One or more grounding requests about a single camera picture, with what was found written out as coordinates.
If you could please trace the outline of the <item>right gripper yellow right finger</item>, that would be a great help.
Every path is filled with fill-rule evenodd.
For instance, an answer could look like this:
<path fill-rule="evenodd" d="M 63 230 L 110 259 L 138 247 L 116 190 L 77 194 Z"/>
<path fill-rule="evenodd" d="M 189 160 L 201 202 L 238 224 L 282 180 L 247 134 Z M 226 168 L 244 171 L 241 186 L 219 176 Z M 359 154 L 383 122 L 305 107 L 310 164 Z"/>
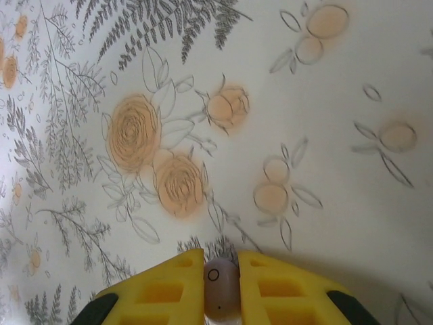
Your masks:
<path fill-rule="evenodd" d="M 238 253 L 243 324 L 378 324 L 343 285 L 256 251 Z"/>

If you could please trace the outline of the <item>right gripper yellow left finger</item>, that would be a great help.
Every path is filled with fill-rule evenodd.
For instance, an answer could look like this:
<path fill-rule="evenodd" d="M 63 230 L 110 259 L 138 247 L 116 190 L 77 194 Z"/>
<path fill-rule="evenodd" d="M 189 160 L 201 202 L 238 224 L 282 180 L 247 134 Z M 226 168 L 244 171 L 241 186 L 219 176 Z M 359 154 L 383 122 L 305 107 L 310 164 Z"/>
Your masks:
<path fill-rule="evenodd" d="M 185 251 L 102 290 L 72 323 L 204 324 L 204 250 Z"/>

